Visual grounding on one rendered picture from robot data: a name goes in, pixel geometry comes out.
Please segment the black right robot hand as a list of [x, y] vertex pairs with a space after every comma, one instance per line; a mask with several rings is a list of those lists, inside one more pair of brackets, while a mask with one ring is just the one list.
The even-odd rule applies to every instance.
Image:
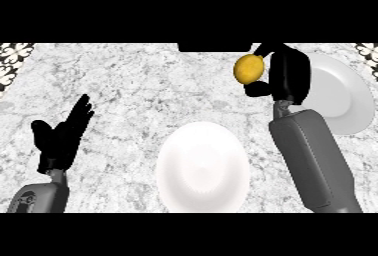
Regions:
[[308, 95], [311, 65], [308, 56], [283, 43], [261, 43], [254, 54], [270, 55], [269, 81], [243, 85], [249, 97], [271, 96], [274, 101], [300, 105]]

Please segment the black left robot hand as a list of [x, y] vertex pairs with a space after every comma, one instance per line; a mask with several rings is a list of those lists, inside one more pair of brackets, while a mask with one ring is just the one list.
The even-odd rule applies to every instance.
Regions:
[[51, 127], [43, 120], [31, 122], [34, 145], [40, 150], [37, 171], [46, 174], [50, 170], [66, 171], [74, 163], [81, 137], [94, 111], [90, 97], [82, 94], [63, 122]]

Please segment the yellow lemon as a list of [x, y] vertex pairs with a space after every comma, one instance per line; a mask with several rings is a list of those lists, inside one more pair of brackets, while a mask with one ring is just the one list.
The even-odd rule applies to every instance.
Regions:
[[233, 76], [240, 84], [255, 82], [264, 72], [263, 57], [254, 54], [243, 55], [233, 65]]

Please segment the white round plate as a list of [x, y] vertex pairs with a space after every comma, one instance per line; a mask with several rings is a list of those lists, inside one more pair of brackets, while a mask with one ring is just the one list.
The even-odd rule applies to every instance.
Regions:
[[373, 96], [357, 72], [335, 58], [308, 53], [311, 64], [310, 92], [301, 105], [289, 110], [314, 110], [335, 135], [362, 132], [375, 117]]
[[221, 125], [192, 122], [173, 132], [155, 171], [170, 212], [239, 210], [249, 189], [249, 163], [243, 146]]

